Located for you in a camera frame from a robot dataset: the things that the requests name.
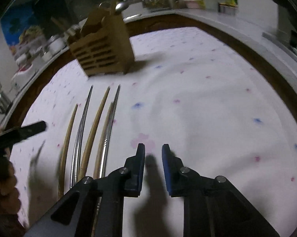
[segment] white wall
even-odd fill
[[[18,70],[17,63],[15,62],[8,45],[5,41],[4,34],[2,32],[2,28],[0,26],[0,82],[3,86],[3,90],[10,99],[15,97],[15,91],[11,90],[10,80]]]
[[[269,32],[278,26],[278,5],[272,0],[238,0],[238,17],[255,23]]]

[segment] metal kettle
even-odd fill
[[[0,114],[7,114],[11,106],[12,102],[2,90],[2,84],[0,83]]]

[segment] table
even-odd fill
[[[88,79],[72,61],[31,106],[23,125],[45,120],[49,128],[12,151],[21,222],[31,225],[57,200],[59,156],[75,103],[65,191],[90,86],[83,147],[107,86],[104,111],[121,84],[107,173],[123,166],[139,142],[147,155],[141,196],[124,202],[123,236],[182,236],[183,202],[165,190],[164,143],[201,175],[226,176],[281,236],[289,236],[297,226],[297,124],[270,84],[234,50],[197,28],[152,32],[131,42],[137,63],[130,73]],[[87,175],[94,169],[104,117],[105,112]]]

